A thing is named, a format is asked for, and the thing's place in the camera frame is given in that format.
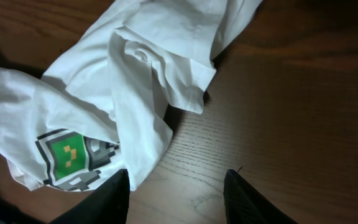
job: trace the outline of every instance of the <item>wooden table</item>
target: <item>wooden table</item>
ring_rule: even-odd
[[[110,4],[0,0],[0,66],[39,77]],[[240,167],[300,223],[358,223],[358,1],[265,1],[215,62],[204,113],[168,111],[175,137],[128,223],[224,223],[223,178]],[[29,192],[0,156],[0,197],[39,220],[87,195]]]

